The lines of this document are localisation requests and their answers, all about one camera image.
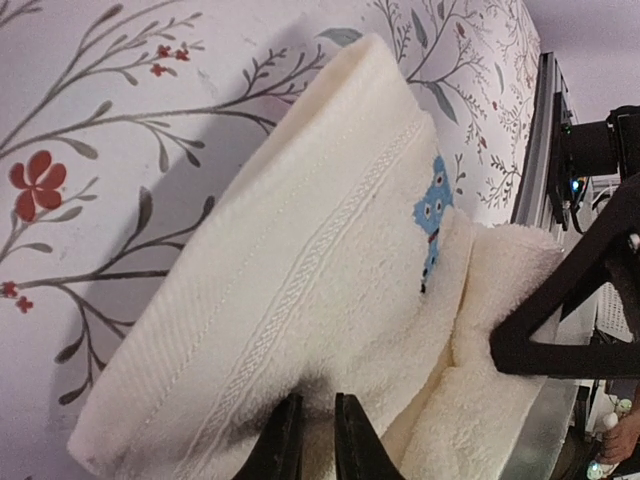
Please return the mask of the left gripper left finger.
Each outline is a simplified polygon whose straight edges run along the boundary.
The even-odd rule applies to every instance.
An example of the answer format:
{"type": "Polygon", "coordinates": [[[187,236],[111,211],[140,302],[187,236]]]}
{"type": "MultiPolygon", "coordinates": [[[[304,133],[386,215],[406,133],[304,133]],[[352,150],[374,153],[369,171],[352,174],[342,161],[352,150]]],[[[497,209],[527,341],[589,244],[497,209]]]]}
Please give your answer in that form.
{"type": "Polygon", "coordinates": [[[300,479],[303,427],[303,397],[290,394],[272,410],[239,480],[300,479]]]}

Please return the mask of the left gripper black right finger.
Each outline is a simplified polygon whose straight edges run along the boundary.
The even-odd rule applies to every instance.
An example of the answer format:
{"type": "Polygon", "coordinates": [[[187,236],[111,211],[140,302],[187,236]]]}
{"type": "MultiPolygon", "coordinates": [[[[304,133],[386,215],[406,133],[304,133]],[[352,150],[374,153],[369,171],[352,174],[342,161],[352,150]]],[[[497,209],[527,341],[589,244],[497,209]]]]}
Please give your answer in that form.
{"type": "Polygon", "coordinates": [[[337,479],[403,479],[355,395],[335,397],[334,452],[337,479]]]}

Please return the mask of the cream towel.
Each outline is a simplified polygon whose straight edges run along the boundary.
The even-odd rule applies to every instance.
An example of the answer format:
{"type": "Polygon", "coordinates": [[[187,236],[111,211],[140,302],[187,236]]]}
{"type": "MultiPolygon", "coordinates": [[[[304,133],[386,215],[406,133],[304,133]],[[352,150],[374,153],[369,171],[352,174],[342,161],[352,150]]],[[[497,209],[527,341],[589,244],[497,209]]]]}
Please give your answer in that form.
{"type": "Polygon", "coordinates": [[[407,479],[496,479],[540,377],[492,328],[562,259],[455,208],[431,116],[370,34],[315,77],[191,236],[93,387],[70,455],[102,479],[228,479],[304,397],[302,472],[331,479],[358,397],[407,479]]]}

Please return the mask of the floral tablecloth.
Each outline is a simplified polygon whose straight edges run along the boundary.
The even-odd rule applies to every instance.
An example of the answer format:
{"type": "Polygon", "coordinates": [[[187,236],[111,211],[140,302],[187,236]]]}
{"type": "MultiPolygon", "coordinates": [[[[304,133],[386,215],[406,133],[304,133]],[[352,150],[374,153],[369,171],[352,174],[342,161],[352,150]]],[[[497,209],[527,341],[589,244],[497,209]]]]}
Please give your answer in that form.
{"type": "Polygon", "coordinates": [[[522,1],[5,1],[1,416],[84,400],[198,219],[325,63],[374,33],[511,211],[541,37],[522,1]]]}

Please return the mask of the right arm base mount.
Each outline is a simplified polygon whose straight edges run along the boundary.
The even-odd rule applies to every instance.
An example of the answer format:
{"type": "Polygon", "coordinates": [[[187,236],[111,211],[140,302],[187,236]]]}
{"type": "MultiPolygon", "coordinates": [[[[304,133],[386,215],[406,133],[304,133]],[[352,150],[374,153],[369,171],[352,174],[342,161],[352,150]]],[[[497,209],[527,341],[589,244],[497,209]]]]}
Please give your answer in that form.
{"type": "Polygon", "coordinates": [[[639,108],[626,105],[599,122],[574,124],[566,101],[553,103],[547,195],[563,230],[577,223],[588,179],[617,174],[622,181],[639,172],[639,108]]]}

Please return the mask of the front aluminium rail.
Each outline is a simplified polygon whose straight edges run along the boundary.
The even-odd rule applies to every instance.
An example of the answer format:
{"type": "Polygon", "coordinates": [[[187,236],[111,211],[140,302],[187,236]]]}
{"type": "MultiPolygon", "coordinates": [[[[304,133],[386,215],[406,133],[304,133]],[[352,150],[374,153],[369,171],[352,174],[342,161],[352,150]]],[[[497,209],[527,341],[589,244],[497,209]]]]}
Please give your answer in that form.
{"type": "MultiPolygon", "coordinates": [[[[554,96],[563,77],[553,53],[539,57],[534,112],[511,221],[539,227],[560,243],[564,230],[553,216],[547,179],[553,130],[554,96]]],[[[578,386],[573,380],[545,380],[525,419],[501,477],[510,480],[549,479],[565,442],[578,386]]]]}

